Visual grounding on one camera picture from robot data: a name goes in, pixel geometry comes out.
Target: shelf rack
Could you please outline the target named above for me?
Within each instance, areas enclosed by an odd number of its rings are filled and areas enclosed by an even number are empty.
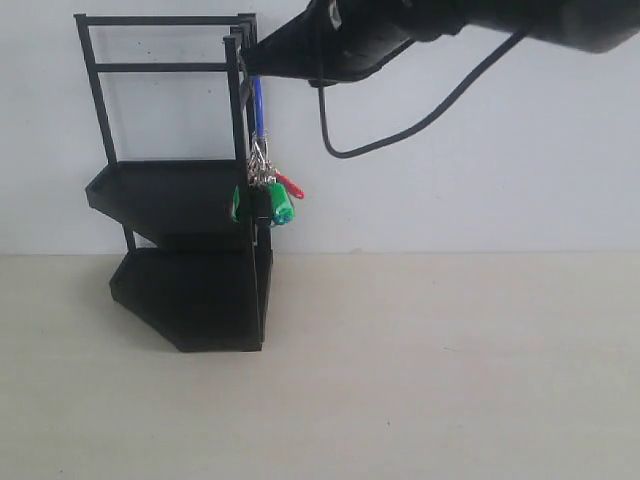
[[[268,194],[247,183],[247,137],[255,132],[251,79],[239,52],[257,42],[255,14],[237,16],[75,15],[107,166],[87,186],[89,205],[122,225],[127,255],[110,281],[115,301],[184,352],[258,351],[265,338],[271,231],[260,221]],[[229,26],[224,62],[98,63],[91,29],[104,26]],[[118,161],[102,73],[225,73],[235,158]],[[238,186],[239,222],[230,216]],[[157,248],[140,248],[134,232]]]

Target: metal frame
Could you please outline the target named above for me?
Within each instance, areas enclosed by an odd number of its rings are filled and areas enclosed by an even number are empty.
[[[249,289],[249,305],[255,312],[256,321],[251,322],[252,336],[264,339],[264,312],[260,312],[256,273],[256,249],[260,253],[271,254],[271,231],[268,228],[256,228],[251,213],[251,195],[247,181],[247,139],[243,109],[247,110],[247,129],[249,137],[255,133],[255,112],[251,79],[240,81],[241,59],[239,51],[242,47],[251,46],[258,41],[257,21],[255,14],[237,16],[87,16],[74,15],[78,27],[80,44],[89,77],[89,85],[95,103],[96,114],[102,134],[102,141],[109,167],[115,168],[118,163],[115,144],[109,124],[104,92],[100,82],[101,73],[164,73],[164,72],[218,72],[226,73],[229,87],[229,100],[233,124],[235,160],[238,167],[238,186],[240,191],[240,221],[244,238],[247,278],[251,279]],[[224,37],[225,62],[175,62],[175,63],[97,63],[90,27],[107,26],[229,26],[230,34]],[[136,250],[133,231],[123,225],[127,249]]]

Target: black cable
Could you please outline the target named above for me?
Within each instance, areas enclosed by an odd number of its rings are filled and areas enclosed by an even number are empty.
[[[449,96],[447,96],[447,98],[444,99],[444,101],[440,105],[438,105],[429,115],[427,115],[415,125],[399,133],[396,133],[395,135],[391,135],[376,142],[346,152],[339,152],[338,150],[336,150],[333,145],[331,145],[331,140],[329,139],[327,109],[324,95],[324,67],[322,65],[323,62],[321,42],[318,39],[316,45],[318,53],[318,101],[320,103],[320,124],[322,126],[322,140],[324,141],[325,148],[334,157],[346,160],[349,158],[359,157],[361,155],[371,153],[375,150],[379,150],[381,148],[399,143],[417,133],[420,133],[422,130],[429,127],[442,115],[444,115],[444,113],[449,110],[449,108],[451,108],[453,104],[456,103],[458,99],[460,99],[460,97],[462,97],[462,95],[469,89],[469,87],[471,87],[471,85],[476,82],[476,80],[478,80],[482,76],[482,74],[489,70],[489,68],[495,65],[502,57],[504,57],[516,45],[524,40],[529,35],[532,28],[533,27],[523,28],[512,34],[504,43],[502,43],[502,45],[500,45],[491,54],[489,54],[487,58],[480,62],[480,64],[476,68],[474,68],[462,82],[460,82],[460,84],[449,94]]]

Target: blue wire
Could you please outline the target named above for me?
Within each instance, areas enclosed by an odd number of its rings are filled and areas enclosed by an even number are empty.
[[[264,138],[264,103],[262,101],[262,84],[260,77],[253,77],[254,103],[256,108],[256,133]]]

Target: white wall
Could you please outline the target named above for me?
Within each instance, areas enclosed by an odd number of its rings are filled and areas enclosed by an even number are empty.
[[[84,198],[84,186],[105,159],[73,13],[255,11],[267,34],[306,3],[5,5],[0,253],[123,251],[120,227],[90,210]],[[198,30],[184,41],[166,31],[132,33],[96,37],[98,53],[111,60],[173,60],[203,58],[220,45],[216,32]],[[471,29],[414,47],[364,83],[331,89],[335,143],[357,146],[413,123],[502,39]],[[107,77],[104,85],[123,158],[231,153],[223,79]],[[529,41],[426,133],[341,163],[321,145],[314,91],[303,82],[270,79],[265,92],[273,159],[308,193],[295,224],[277,231],[275,245],[340,252],[637,249],[638,85],[640,38],[606,56]],[[377,116],[369,113],[374,106]]]

